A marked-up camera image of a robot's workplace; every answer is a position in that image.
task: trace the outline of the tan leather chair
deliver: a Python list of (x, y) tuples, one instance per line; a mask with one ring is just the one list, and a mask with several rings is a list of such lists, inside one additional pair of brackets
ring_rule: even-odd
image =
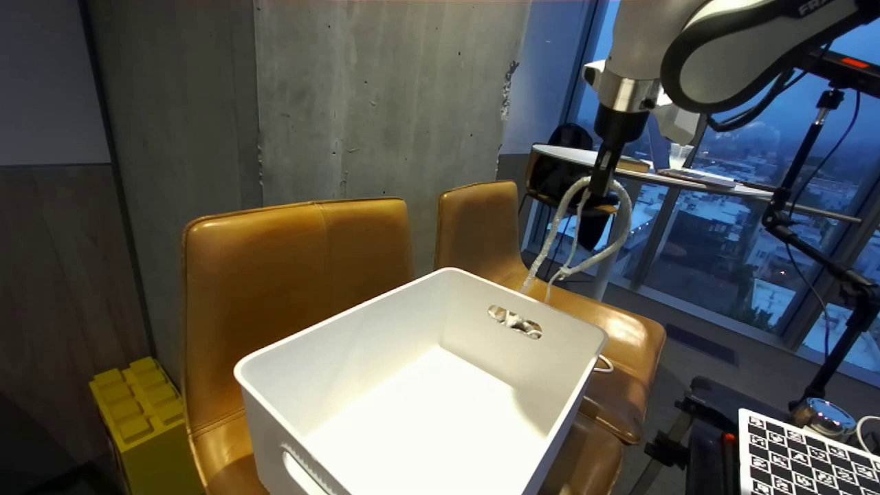
[[(232, 368), (412, 280), (406, 205), (300, 203), (200, 218), (184, 232), (183, 257), (183, 395), (196, 465), (208, 494), (266, 493)], [(578, 418), (541, 493), (609, 493), (621, 451), (613, 435)]]
[[(519, 251), (517, 185), (487, 182), (440, 196), (434, 268), (457, 267), (518, 290), (528, 269)], [(529, 296), (544, 300), (546, 283), (535, 279)], [(642, 424), (660, 351), (666, 340), (656, 321), (553, 287), (550, 306), (608, 332), (603, 354), (612, 373), (594, 373), (580, 412), (628, 444), (642, 438)]]

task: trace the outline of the chair backrest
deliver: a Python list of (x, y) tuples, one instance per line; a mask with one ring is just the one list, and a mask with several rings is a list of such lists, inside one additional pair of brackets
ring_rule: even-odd
[(413, 279), (397, 198), (298, 203), (191, 222), (183, 237), (191, 432), (243, 407), (245, 355)]
[(497, 280), (524, 267), (519, 252), (517, 184), (484, 182), (440, 196), (434, 268), (461, 268)]

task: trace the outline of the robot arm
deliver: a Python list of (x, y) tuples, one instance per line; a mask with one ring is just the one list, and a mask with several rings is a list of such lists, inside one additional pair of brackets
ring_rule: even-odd
[(622, 1), (611, 54), (583, 72), (598, 94), (603, 140), (590, 192), (605, 196), (649, 112), (680, 142), (695, 113), (742, 105), (805, 53), (878, 15), (880, 0)]

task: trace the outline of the yellow toy block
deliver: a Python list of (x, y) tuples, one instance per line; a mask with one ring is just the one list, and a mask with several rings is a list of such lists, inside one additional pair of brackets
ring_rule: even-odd
[(180, 394), (153, 358), (96, 374), (89, 388), (131, 495), (204, 493)]

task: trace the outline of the red light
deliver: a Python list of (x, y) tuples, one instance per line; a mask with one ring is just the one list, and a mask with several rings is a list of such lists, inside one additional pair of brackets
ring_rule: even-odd
[(852, 65), (853, 67), (855, 67), (857, 69), (867, 69), (868, 68), (868, 65), (865, 62), (862, 62), (861, 60), (855, 60), (854, 58), (849, 58), (848, 56), (841, 58), (840, 61), (845, 63), (846, 65)]

